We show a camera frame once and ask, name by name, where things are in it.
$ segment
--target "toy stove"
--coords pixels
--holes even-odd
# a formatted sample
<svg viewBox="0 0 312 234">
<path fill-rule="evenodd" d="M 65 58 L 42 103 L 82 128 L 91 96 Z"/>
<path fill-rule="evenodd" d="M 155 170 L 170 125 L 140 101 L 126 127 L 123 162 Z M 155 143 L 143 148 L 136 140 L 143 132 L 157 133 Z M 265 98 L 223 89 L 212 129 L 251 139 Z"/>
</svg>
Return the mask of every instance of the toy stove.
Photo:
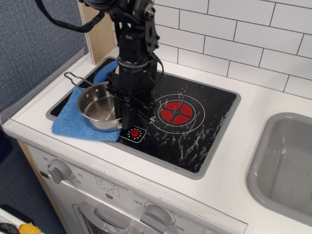
<svg viewBox="0 0 312 234">
<path fill-rule="evenodd" d="M 112 59 L 107 59 L 87 80 Z M 122 130 L 116 142 L 106 142 L 191 178 L 199 178 L 238 105 L 237 94 L 164 74 L 152 91 L 156 120 L 138 119 L 135 127 Z M 50 114 L 57 117 L 65 97 Z"/>
</svg>

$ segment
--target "pot handle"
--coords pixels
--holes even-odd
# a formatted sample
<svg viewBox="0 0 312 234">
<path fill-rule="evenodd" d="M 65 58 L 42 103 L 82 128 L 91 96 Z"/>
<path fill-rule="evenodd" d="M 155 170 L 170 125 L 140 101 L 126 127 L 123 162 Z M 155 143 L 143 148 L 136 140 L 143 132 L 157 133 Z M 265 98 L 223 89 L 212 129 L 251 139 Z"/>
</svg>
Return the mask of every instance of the pot handle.
<svg viewBox="0 0 312 234">
<path fill-rule="evenodd" d="M 81 79 L 81 80 L 87 82 L 88 84 L 93 85 L 93 83 L 87 81 L 86 79 L 84 79 L 84 78 L 82 78 L 82 77 L 77 77 L 77 76 L 75 76 L 75 75 L 74 75 L 73 73 L 71 73 L 71 72 L 65 72 L 65 73 L 64 73 L 64 76 L 65 76 L 66 78 L 68 78 L 68 79 L 71 81 L 71 83 L 72 83 L 74 86 L 76 86 L 77 88 L 79 88 L 81 91 L 83 91 L 84 89 L 82 89 L 81 87 L 79 87 L 78 85 L 76 85 L 76 84 L 74 83 L 73 79 L 71 79 L 67 74 L 70 74 L 70 75 L 72 75 L 72 76 L 75 77 L 75 78 Z"/>
</svg>

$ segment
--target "red burner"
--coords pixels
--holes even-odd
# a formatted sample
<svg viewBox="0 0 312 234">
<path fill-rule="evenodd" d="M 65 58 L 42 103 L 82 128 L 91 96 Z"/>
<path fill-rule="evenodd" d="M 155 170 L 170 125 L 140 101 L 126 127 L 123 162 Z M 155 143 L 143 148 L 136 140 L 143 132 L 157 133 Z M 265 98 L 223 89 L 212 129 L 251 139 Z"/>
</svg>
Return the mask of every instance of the red burner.
<svg viewBox="0 0 312 234">
<path fill-rule="evenodd" d="M 161 117 L 169 124 L 182 125 L 190 122 L 194 112 L 189 104 L 183 101 L 172 101 L 165 104 L 161 110 Z"/>
</svg>

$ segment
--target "tile wall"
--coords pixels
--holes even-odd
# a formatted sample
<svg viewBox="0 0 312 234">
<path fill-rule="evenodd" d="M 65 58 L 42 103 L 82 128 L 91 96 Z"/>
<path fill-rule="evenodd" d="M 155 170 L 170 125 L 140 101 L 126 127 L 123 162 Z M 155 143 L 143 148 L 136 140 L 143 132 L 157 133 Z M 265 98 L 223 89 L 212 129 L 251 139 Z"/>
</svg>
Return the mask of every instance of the tile wall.
<svg viewBox="0 0 312 234">
<path fill-rule="evenodd" d="M 311 0 L 154 0 L 163 60 L 312 99 Z"/>
</svg>

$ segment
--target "wooden panel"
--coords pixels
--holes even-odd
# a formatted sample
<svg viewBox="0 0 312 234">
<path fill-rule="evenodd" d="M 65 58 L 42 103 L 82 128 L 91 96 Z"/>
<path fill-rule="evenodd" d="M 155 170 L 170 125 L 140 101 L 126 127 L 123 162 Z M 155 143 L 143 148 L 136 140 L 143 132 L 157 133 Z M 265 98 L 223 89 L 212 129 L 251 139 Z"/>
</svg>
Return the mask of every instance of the wooden panel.
<svg viewBox="0 0 312 234">
<path fill-rule="evenodd" d="M 48 199 L 50 200 L 56 214 L 58 215 L 58 218 L 60 219 L 65 231 L 67 234 L 72 234 L 65 222 L 65 219 L 63 218 L 63 215 L 61 214 L 60 210 L 59 210 L 59 207 L 57 206 L 53 196 L 52 196 L 52 193 L 48 187 L 48 185 L 46 184 L 46 182 L 44 181 L 44 179 L 41 177 L 41 174 L 40 174 L 40 170 L 38 168 L 38 165 L 37 163 L 35 162 L 34 158 L 33 158 L 33 155 L 31 154 L 30 150 L 29 150 L 29 147 L 27 144 L 21 142 L 21 141 L 18 141 L 21 149 L 23 150 L 30 166 L 32 167 L 37 179 L 39 180 L 39 183 L 41 184 L 45 194 L 47 195 Z"/>
<path fill-rule="evenodd" d="M 98 10 L 78 3 L 82 23 L 85 24 L 98 14 Z M 116 46 L 113 32 L 113 23 L 108 14 L 105 14 L 94 28 L 86 33 L 88 49 L 92 57 L 92 63 L 98 64 Z"/>
</svg>

